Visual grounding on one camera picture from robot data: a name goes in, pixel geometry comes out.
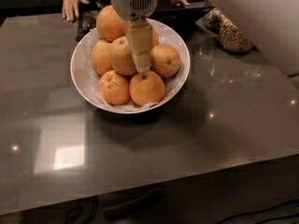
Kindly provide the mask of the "person's right hand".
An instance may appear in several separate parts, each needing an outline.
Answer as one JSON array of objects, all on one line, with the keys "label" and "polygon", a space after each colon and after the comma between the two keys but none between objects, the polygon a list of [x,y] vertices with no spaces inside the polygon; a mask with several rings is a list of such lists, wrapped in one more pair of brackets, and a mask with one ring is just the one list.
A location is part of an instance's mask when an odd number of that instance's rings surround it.
[{"label": "person's right hand", "polygon": [[70,22],[73,22],[79,17],[79,5],[89,5],[88,0],[63,0],[62,17]]}]

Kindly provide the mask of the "white gripper with vent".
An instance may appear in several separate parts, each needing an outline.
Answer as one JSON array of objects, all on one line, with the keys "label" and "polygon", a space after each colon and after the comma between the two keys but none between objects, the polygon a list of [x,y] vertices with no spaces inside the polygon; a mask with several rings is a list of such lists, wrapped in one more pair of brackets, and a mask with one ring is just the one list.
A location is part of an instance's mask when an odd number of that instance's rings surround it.
[{"label": "white gripper with vent", "polygon": [[146,19],[154,12],[158,0],[110,0],[110,2],[123,20],[132,21],[126,30],[126,37],[137,72],[149,71],[152,26],[147,20],[141,19]]}]

